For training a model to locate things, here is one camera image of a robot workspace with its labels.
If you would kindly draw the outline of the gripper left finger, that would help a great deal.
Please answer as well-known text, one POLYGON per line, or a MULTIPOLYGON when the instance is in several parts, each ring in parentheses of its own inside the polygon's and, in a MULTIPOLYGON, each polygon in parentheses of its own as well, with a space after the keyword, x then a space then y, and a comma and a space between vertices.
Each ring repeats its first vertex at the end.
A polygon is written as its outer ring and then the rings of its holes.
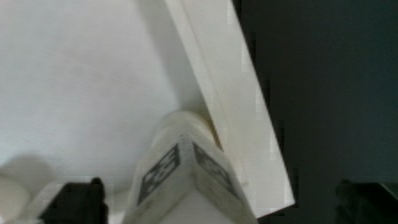
POLYGON ((11 224, 108 224, 101 179, 51 182, 11 224))

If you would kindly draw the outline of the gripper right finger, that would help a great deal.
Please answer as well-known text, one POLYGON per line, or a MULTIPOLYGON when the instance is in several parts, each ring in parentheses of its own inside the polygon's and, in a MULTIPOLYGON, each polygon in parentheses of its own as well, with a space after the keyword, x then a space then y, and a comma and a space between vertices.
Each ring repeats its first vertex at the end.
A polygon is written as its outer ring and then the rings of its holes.
POLYGON ((355 183, 336 187, 334 224, 398 224, 398 183, 355 183))

